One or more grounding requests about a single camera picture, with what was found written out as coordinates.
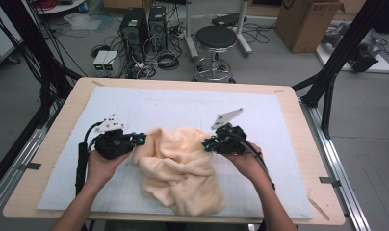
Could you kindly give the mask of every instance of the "stool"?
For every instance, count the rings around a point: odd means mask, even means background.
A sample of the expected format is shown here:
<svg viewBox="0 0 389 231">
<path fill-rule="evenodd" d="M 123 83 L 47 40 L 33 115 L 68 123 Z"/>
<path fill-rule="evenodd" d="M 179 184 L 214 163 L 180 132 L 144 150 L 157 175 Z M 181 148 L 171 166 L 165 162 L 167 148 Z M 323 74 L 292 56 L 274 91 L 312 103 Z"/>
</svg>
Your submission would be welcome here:
<svg viewBox="0 0 389 231">
<path fill-rule="evenodd" d="M 209 81 L 229 78 L 229 83 L 235 84 L 230 64 L 220 59 L 219 53 L 229 51 L 234 47 L 237 42 L 236 34 L 222 26 L 208 26 L 197 31 L 194 42 L 200 48 L 211 51 L 211 57 L 202 58 L 197 62 L 192 81 L 197 81 L 197 76 Z"/>
</svg>

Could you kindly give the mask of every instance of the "cloth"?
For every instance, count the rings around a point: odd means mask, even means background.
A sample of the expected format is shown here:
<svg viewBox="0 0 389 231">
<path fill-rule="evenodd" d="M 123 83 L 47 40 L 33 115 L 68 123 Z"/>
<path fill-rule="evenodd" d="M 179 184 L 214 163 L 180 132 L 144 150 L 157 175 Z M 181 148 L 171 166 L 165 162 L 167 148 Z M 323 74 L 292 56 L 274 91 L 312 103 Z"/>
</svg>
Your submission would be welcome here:
<svg viewBox="0 0 389 231">
<path fill-rule="evenodd" d="M 210 136 L 194 128 L 148 131 L 145 145 L 138 146 L 132 156 L 145 175 L 143 195 L 158 199 L 178 215 L 221 211 L 225 202 L 211 165 L 214 154 L 204 151 L 201 144 Z"/>
</svg>

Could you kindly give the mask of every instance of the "white paper sheet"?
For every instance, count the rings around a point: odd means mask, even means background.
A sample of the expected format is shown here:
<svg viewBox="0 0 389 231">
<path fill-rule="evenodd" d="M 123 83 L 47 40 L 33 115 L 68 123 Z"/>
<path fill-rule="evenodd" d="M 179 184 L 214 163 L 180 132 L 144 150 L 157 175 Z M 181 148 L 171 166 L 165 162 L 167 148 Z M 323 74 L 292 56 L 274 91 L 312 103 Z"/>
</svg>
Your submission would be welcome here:
<svg viewBox="0 0 389 231">
<path fill-rule="evenodd" d="M 231 123 L 239 125 L 249 141 L 259 144 L 276 193 L 291 218 L 312 218 L 307 195 L 279 102 L 274 95 L 190 90 L 148 90 L 97 87 L 79 117 L 55 164 L 39 202 L 40 210 L 65 210 L 75 195 L 78 143 L 95 122 L 115 114 L 124 123 L 124 133 L 146 132 L 152 127 L 194 127 L 205 132 L 218 114 L 243 108 Z M 97 134 L 91 133 L 89 140 Z M 226 208 L 213 216 L 262 217 L 262 208 L 252 184 L 225 158 L 216 155 L 213 166 Z M 173 214 L 158 201 L 142 196 L 143 173 L 130 158 L 122 163 L 95 199 L 95 212 Z"/>
</svg>

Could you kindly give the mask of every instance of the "round black stool seat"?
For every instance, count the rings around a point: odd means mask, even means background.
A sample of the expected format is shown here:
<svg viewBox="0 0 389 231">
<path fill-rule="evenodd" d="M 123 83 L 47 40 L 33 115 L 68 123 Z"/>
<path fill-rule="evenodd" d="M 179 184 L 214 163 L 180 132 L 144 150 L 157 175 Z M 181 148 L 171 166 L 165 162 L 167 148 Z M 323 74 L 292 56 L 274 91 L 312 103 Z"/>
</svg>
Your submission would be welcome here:
<svg viewBox="0 0 389 231">
<path fill-rule="evenodd" d="M 222 26 L 208 26 L 201 28 L 195 34 L 197 45 L 204 49 L 230 49 L 236 44 L 237 36 L 232 30 Z"/>
</svg>

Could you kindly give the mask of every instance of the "wooden table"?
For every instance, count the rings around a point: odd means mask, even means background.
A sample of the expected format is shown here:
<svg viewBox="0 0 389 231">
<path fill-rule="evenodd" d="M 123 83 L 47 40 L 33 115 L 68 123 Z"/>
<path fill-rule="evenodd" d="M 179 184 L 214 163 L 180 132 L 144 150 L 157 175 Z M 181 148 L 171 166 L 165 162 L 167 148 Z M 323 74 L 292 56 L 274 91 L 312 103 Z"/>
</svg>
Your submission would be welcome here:
<svg viewBox="0 0 389 231">
<path fill-rule="evenodd" d="M 52 166 L 54 166 L 63 150 L 72 128 L 83 112 L 84 106 L 89 101 L 92 91 L 94 88 L 103 86 L 163 90 L 218 90 L 276 95 L 284 115 L 285 124 L 296 153 L 299 169 L 314 215 L 313 219 L 294 220 L 294 223 L 323 225 L 342 225 L 345 223 L 344 213 L 332 186 L 323 184 L 319 180 L 319 177 L 327 177 L 328 175 L 292 88 L 264 85 L 101 78 L 83 78 L 77 82 L 32 160 L 33 163 L 40 163 L 41 167 L 38 170 L 26 170 L 4 208 L 3 213 L 6 217 L 58 218 L 62 214 L 62 212 L 37 210 L 37 205 L 47 185 Z M 89 218 L 241 223 L 259 223 L 261 221 L 256 218 L 182 217 L 114 213 L 91 213 Z"/>
</svg>

